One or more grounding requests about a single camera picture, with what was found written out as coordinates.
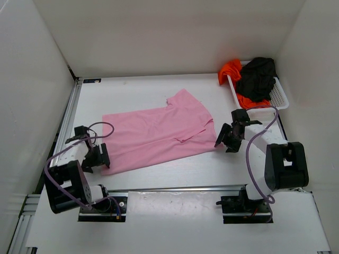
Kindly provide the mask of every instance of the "table surface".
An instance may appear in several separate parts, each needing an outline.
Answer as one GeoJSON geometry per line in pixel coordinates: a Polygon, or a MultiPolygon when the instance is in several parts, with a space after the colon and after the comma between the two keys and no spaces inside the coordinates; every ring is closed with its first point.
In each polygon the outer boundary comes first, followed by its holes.
{"type": "MultiPolygon", "coordinates": [[[[216,74],[203,74],[103,78],[100,83],[83,84],[69,124],[89,125],[101,121],[103,114],[164,107],[166,99],[182,88],[209,110],[217,134],[223,123],[231,123],[230,113],[236,107],[229,86],[219,86],[216,74]]],[[[268,124],[273,114],[256,119],[268,124]]],[[[101,126],[94,130],[102,133],[101,126]]],[[[272,132],[281,135],[277,124],[272,132]]],[[[239,153],[218,150],[113,176],[101,176],[97,169],[86,177],[90,185],[103,184],[111,190],[244,185],[250,181],[246,145],[244,141],[239,153]]],[[[258,148],[251,148],[255,177],[264,173],[264,158],[258,148]]],[[[277,193],[270,225],[223,225],[221,209],[215,206],[221,195],[130,192],[126,223],[86,223],[77,222],[78,209],[53,214],[44,190],[27,246],[38,247],[38,253],[316,254],[329,250],[311,194],[277,193]],[[164,203],[170,197],[176,205],[164,203]]]]}
{"type": "MultiPolygon", "coordinates": [[[[90,125],[102,120],[102,115],[166,106],[166,99],[185,88],[211,113],[217,135],[224,123],[231,123],[231,111],[236,109],[228,84],[219,86],[216,74],[174,75],[153,77],[103,78],[100,83],[83,84],[76,108],[73,127],[90,125]]],[[[268,124],[273,114],[256,119],[268,124]]],[[[102,133],[102,126],[93,129],[102,133]]],[[[278,124],[271,127],[281,135],[278,124]]],[[[245,148],[239,153],[225,153],[225,149],[207,152],[102,177],[100,170],[86,174],[91,184],[103,184],[107,189],[143,189],[217,185],[243,185],[251,180],[245,162],[245,148]]],[[[250,160],[254,176],[264,174],[264,154],[255,146],[250,160]]]]}

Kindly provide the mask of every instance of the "white basket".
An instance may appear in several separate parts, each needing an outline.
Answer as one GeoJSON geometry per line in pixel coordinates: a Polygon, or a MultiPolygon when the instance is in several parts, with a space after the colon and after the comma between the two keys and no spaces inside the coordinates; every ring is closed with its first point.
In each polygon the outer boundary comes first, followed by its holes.
{"type": "MultiPolygon", "coordinates": [[[[250,61],[241,61],[242,66],[245,66],[246,64],[248,64],[250,61]]],[[[239,104],[238,98],[237,98],[237,94],[235,92],[234,89],[234,85],[232,83],[231,77],[229,75],[227,75],[228,78],[228,82],[229,85],[231,87],[231,91],[233,94],[233,98],[235,100],[235,104],[237,105],[237,108],[242,108],[239,104]]],[[[271,100],[270,103],[272,106],[277,107],[277,109],[279,110],[283,110],[285,108],[288,108],[288,106],[290,105],[290,103],[287,100],[286,94],[284,92],[284,90],[282,89],[280,82],[277,78],[275,78],[275,85],[272,89],[272,91],[270,92],[270,96],[271,96],[271,100]]],[[[253,109],[253,111],[256,112],[274,112],[273,108],[255,108],[253,109]]]]}

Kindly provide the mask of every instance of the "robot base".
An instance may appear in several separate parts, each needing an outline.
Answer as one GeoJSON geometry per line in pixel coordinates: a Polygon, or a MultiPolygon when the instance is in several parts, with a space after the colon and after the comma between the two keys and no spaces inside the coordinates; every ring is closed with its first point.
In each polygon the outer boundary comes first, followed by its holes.
{"type": "Polygon", "coordinates": [[[114,202],[108,199],[102,202],[101,207],[92,210],[80,208],[78,221],[87,222],[125,222],[128,197],[113,196],[120,205],[121,216],[117,219],[117,208],[114,202]]]}
{"type": "Polygon", "coordinates": [[[222,196],[217,205],[222,207],[224,224],[266,223],[271,216],[265,200],[251,201],[245,190],[241,190],[239,196],[222,196]]]}

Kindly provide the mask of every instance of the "white wall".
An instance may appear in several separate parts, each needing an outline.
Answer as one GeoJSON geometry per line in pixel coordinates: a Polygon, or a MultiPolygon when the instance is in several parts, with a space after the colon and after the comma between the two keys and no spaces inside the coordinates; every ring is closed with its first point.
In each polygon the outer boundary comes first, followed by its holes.
{"type": "Polygon", "coordinates": [[[1,7],[0,253],[6,253],[74,82],[33,1],[0,1],[1,7]]]}
{"type": "Polygon", "coordinates": [[[305,0],[34,0],[77,76],[216,72],[273,57],[305,0]]]}
{"type": "Polygon", "coordinates": [[[339,1],[307,0],[278,55],[290,107],[289,140],[305,146],[309,189],[331,248],[339,253],[339,1]]]}

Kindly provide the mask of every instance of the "pink cloth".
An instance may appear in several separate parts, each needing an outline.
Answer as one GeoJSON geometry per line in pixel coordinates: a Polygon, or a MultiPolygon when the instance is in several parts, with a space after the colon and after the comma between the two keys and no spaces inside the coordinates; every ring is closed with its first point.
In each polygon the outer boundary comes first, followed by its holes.
{"type": "MultiPolygon", "coordinates": [[[[111,160],[103,175],[147,167],[214,149],[216,132],[207,109],[185,89],[152,110],[103,115],[115,131],[103,142],[111,160]]],[[[111,131],[103,125],[103,134],[111,131]]]]}

